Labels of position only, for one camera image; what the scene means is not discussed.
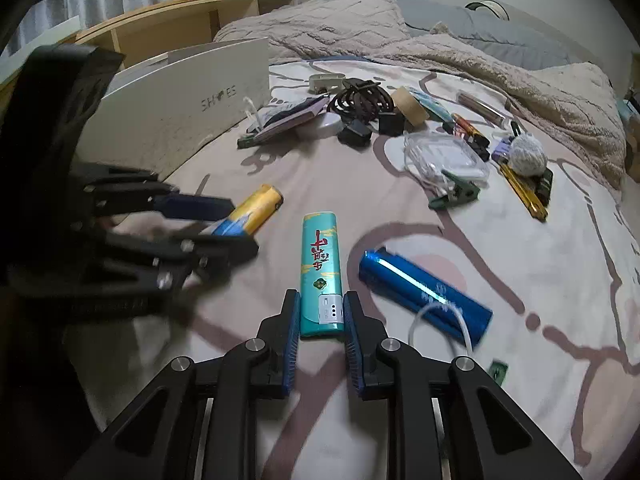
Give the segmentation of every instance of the green tag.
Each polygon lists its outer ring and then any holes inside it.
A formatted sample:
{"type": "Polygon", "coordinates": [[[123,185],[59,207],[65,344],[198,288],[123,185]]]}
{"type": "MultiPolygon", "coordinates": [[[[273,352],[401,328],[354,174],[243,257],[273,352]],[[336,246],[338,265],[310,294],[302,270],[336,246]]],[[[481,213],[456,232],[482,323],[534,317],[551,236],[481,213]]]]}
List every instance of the green tag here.
{"type": "Polygon", "coordinates": [[[507,375],[508,369],[509,367],[505,363],[494,360],[494,362],[491,363],[491,366],[489,366],[489,370],[487,373],[489,374],[489,377],[491,377],[498,386],[502,386],[502,383],[504,382],[504,378],[507,375]]]}

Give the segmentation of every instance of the coiled black cable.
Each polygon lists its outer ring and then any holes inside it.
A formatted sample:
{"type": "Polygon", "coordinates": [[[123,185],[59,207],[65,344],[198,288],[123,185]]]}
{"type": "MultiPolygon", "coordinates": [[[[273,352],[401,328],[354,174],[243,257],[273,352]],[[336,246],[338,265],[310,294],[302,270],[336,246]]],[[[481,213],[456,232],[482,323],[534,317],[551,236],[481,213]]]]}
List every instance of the coiled black cable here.
{"type": "Polygon", "coordinates": [[[335,112],[345,121],[358,119],[367,124],[378,118],[380,112],[392,112],[391,96],[380,88],[380,83],[363,81],[355,77],[343,79],[344,89],[329,103],[327,111],[335,112]]]}

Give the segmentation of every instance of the fluffy blanket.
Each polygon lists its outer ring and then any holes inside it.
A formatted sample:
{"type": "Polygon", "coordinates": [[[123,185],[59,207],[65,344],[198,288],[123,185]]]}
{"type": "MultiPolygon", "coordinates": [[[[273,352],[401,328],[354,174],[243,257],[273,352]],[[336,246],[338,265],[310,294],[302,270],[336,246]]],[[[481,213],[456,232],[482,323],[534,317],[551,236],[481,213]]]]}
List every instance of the fluffy blanket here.
{"type": "Polygon", "coordinates": [[[229,23],[215,41],[267,37],[272,64],[362,56],[481,80],[524,118],[578,155],[620,198],[625,134],[607,76],[591,63],[525,70],[448,34],[411,38],[396,0],[311,0],[229,23]]]}

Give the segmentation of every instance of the cardboard box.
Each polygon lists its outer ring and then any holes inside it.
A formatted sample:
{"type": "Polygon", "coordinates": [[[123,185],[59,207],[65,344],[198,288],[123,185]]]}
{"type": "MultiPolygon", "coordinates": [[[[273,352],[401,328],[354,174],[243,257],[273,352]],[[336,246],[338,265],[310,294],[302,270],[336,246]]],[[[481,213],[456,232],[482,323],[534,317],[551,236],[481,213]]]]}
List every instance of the cardboard box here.
{"type": "Polygon", "coordinates": [[[271,98],[265,38],[209,43],[123,70],[87,121],[76,155],[168,177],[202,146],[271,98]]]}

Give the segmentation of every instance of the white label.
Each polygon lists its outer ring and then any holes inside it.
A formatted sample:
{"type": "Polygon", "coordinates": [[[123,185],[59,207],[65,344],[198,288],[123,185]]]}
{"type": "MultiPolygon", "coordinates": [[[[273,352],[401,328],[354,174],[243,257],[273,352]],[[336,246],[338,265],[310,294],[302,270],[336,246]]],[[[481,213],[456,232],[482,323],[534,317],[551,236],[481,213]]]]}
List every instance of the white label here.
{"type": "Polygon", "coordinates": [[[340,294],[321,294],[318,296],[318,323],[321,325],[344,323],[340,294]]]}

